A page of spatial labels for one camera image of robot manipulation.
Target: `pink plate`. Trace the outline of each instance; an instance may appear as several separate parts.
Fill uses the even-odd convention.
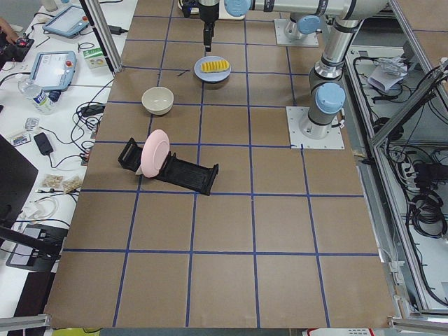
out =
[[[157,129],[149,134],[141,152],[141,171],[151,178],[159,174],[169,152],[169,139],[165,132]]]

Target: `yellow food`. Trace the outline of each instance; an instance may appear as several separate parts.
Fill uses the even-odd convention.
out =
[[[230,63],[225,59],[219,61],[204,62],[201,64],[201,71],[204,73],[222,72],[230,68]]]

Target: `white bowl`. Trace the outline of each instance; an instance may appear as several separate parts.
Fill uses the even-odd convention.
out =
[[[173,92],[162,86],[152,87],[141,96],[141,103],[145,109],[157,116],[168,113],[173,107],[173,102]]]

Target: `grid square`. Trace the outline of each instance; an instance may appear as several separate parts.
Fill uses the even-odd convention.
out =
[[[250,105],[293,105],[293,89],[289,75],[250,73],[248,77]]]
[[[220,83],[204,84],[204,103],[247,105],[247,81],[242,73],[231,73]]]
[[[165,42],[126,41],[122,53],[125,67],[160,68]]]
[[[293,76],[294,99],[298,106],[311,106],[312,97],[308,76]]]
[[[257,251],[315,252],[306,197],[255,197]]]
[[[249,196],[202,196],[196,204],[195,251],[252,251]]]
[[[108,192],[107,196],[103,192],[82,192],[64,247],[126,249],[135,197],[127,192]]]
[[[262,328],[326,327],[316,257],[259,255],[257,271]]]
[[[246,107],[205,106],[202,138],[205,144],[249,144]]]
[[[232,72],[246,72],[246,47],[244,45],[214,43],[211,52],[207,55],[219,56],[229,61]]]
[[[143,93],[157,85],[158,70],[130,69],[115,75],[108,100],[112,102],[141,102]]]
[[[304,194],[305,177],[298,150],[252,148],[255,193]]]
[[[311,199],[318,249],[328,253],[378,253],[364,198]]]
[[[172,144],[197,144],[199,134],[199,106],[174,105],[170,112],[153,116],[153,130],[164,130]]]
[[[249,193],[251,176],[249,149],[245,147],[202,146],[200,164],[212,167],[219,164],[219,172],[211,189],[218,193]]]
[[[315,63],[320,60],[324,43],[322,36],[318,35],[319,48],[288,47],[291,73],[307,75],[314,68]]]
[[[279,18],[279,14],[275,13],[276,19]],[[277,45],[277,39],[275,37],[275,26],[272,20],[270,21],[246,21],[246,36],[247,43],[254,44],[267,44],[270,46]]]
[[[168,22],[169,19],[165,17],[134,16],[127,33],[127,39],[164,41],[167,37]]]
[[[131,248],[188,251],[193,195],[140,194]]]
[[[124,143],[96,143],[90,154],[83,189],[137,190],[139,177],[118,163],[124,148]]]
[[[244,21],[218,20],[215,23],[213,42],[244,43]]]
[[[378,257],[321,257],[321,269],[332,328],[387,328],[394,309]]]
[[[45,306],[51,326],[112,327],[124,259],[124,253],[63,252]]]
[[[350,150],[304,150],[304,158],[311,194],[363,194]]]
[[[203,42],[204,23],[198,17],[173,17],[169,26],[168,40],[182,42]]]
[[[138,1],[134,15],[169,16],[177,0]]]
[[[196,61],[203,56],[204,48],[198,43],[168,42],[163,69],[193,70]]]
[[[151,115],[141,104],[109,103],[101,119],[97,141],[146,141]]]
[[[193,71],[179,76],[181,72],[162,71],[160,86],[165,86],[173,92],[175,104],[200,104],[202,81],[194,75]]]
[[[189,326],[257,326],[251,255],[193,257]]]
[[[289,74],[288,56],[285,47],[248,45],[247,55],[249,72]]]
[[[253,145],[289,146],[285,108],[251,108]]]
[[[131,253],[117,327],[185,326],[187,285],[188,255]]]
[[[171,145],[171,153],[175,153],[180,160],[196,163],[197,161],[197,146],[180,146]],[[155,180],[154,178],[142,178],[140,189],[144,191],[171,191],[192,193],[191,190],[179,187],[174,184]]]

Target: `monitor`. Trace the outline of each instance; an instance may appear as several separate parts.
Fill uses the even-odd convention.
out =
[[[38,169],[0,135],[0,245],[15,242],[7,266],[49,271],[59,257],[67,230],[30,224],[24,233],[12,230],[36,181]]]

